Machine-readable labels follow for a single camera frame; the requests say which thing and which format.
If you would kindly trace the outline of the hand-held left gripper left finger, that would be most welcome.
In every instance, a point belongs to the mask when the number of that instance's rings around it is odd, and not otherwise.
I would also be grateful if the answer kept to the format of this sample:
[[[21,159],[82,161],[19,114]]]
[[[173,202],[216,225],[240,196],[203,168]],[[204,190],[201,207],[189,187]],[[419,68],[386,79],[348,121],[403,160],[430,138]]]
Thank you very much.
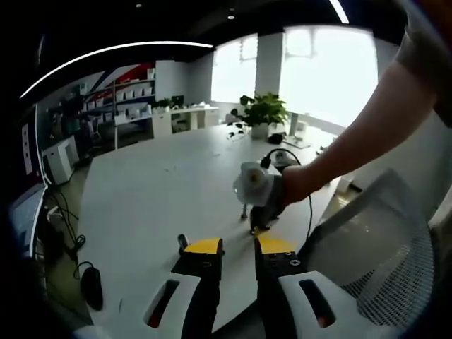
[[[180,237],[179,258],[167,271],[147,274],[122,297],[117,313],[74,338],[211,338],[220,303],[221,238],[193,244]]]

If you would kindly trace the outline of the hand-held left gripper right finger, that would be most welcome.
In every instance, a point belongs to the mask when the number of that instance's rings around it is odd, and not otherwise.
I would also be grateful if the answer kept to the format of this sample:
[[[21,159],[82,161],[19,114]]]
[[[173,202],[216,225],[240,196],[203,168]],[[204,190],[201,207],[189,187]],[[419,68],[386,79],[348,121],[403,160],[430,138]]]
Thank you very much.
[[[291,243],[256,236],[257,304],[267,338],[391,338],[390,326],[362,316],[353,297],[306,272]]]

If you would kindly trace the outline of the person's right hand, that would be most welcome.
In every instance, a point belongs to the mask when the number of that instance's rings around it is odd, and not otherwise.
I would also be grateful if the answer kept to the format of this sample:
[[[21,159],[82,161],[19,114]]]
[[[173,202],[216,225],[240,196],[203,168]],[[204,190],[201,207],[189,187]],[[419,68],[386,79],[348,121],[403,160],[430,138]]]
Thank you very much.
[[[282,182],[284,207],[303,201],[316,188],[310,166],[286,167],[282,172]]]

